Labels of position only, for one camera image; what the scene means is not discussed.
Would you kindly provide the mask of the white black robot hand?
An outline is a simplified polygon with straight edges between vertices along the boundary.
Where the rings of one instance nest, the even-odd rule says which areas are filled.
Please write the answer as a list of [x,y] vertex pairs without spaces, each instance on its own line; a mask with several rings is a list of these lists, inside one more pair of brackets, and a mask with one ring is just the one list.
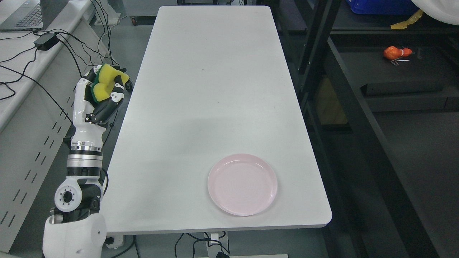
[[[96,102],[91,90],[96,73],[102,65],[90,68],[77,82],[73,110],[75,133],[70,141],[72,150],[100,151],[102,149],[102,134],[108,126],[108,121],[124,101],[125,93],[132,89],[131,79],[129,79],[124,86],[124,94],[118,102],[115,101],[115,96]],[[111,66],[126,73],[125,68]]]

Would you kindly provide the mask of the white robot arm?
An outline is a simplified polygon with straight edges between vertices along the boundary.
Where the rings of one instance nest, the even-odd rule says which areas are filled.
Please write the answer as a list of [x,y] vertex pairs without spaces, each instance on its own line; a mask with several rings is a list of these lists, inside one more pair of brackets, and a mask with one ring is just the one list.
[[107,236],[100,214],[102,142],[71,143],[67,176],[54,194],[42,250],[46,258],[99,258]]

